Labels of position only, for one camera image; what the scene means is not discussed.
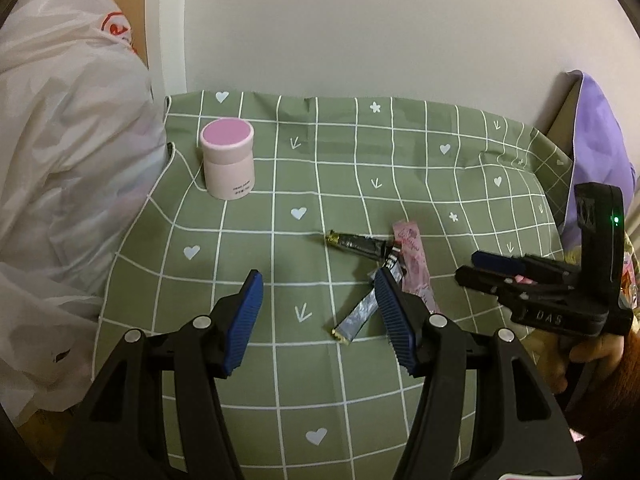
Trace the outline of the right hand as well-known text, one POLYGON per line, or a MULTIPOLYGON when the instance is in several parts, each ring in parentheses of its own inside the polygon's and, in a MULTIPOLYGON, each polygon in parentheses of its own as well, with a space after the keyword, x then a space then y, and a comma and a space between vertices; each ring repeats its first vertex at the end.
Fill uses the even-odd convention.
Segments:
POLYGON ((625 350, 625 338, 611 334, 588 339, 562 350, 558 335, 534 330, 523 340, 523 344, 536 360, 539 373, 552 393, 561 393, 567 388, 570 364, 596 364, 594 377, 600 382, 620 365, 625 350))

